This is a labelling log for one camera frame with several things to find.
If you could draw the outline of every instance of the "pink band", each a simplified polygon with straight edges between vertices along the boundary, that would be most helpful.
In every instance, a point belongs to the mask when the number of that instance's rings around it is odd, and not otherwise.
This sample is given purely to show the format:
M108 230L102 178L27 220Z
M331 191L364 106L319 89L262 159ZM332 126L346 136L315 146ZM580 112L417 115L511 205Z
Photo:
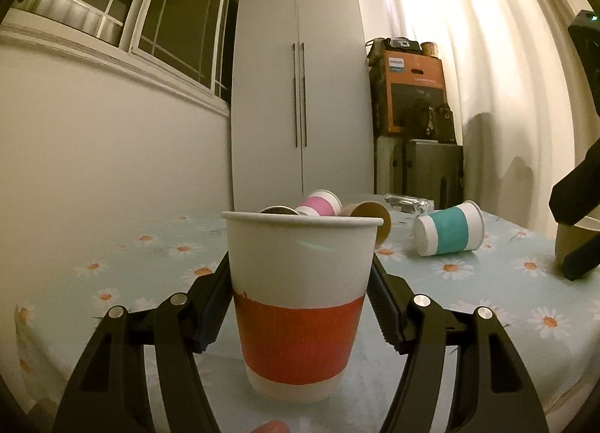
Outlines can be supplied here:
M313 208L320 216L333 216L335 215L335 209L329 201L324 197L309 196L306 201L302 203L302 206L308 206Z

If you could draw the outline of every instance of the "window sill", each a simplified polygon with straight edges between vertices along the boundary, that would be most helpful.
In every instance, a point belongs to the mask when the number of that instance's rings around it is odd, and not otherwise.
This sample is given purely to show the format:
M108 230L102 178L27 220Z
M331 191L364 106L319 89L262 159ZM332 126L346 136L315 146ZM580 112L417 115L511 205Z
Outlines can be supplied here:
M143 57L48 18L11 8L0 25L0 42L76 59L161 89L221 116L230 116L227 103L208 89L192 86Z

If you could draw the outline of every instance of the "table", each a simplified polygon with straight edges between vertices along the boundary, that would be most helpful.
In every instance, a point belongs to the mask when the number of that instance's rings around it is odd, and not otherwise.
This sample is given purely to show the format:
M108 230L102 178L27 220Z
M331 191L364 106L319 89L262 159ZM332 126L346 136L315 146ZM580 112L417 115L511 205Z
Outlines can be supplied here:
M513 340L545 410L584 375L598 352L600 275L569 282L554 264L554 242L484 213L479 250L421 258L413 248L412 217L392 211L393 226L377 255L389 273L443 307L472 312L490 307ZM35 401L58 404L79 355L109 307L157 306L214 271L227 250L226 222L218 215L146 221L129 241L91 256L65 279L30 302L17 303L15 323L23 377ZM432 431L443 431L451 404L455 349L448 348ZM160 396L154 348L145 347L152 414L158 432L169 431ZM246 433L271 419L293 433L379 431L406 357L383 340L368 300L343 387L311 405L269 401L245 377L235 313L230 308L215 343L196 355L221 431Z

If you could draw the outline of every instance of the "white label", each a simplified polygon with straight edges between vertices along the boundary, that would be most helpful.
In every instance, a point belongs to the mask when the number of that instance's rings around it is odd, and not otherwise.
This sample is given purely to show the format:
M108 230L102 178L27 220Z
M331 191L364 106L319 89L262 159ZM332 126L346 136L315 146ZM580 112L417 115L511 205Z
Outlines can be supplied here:
M390 67L398 67L398 68L404 67L404 59L401 57L390 57L388 59L388 63L389 63Z

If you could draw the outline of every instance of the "silver screw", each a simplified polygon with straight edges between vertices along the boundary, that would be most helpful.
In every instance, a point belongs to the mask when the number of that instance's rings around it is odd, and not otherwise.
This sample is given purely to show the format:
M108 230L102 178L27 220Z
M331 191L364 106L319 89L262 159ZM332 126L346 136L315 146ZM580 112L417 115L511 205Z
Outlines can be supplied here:
M185 303L187 303L187 294L184 292L178 292L171 296L171 304L173 304L173 306L182 306L182 304Z
M488 307L480 307L477 310L477 314L479 316L481 316L483 319L490 319L492 316L494 316L494 313L492 312L492 310Z
M123 308L121 306L113 306L109 309L110 318L121 318L123 316Z
M414 298L415 304L421 307L427 307L431 304L431 299L425 294L417 294Z

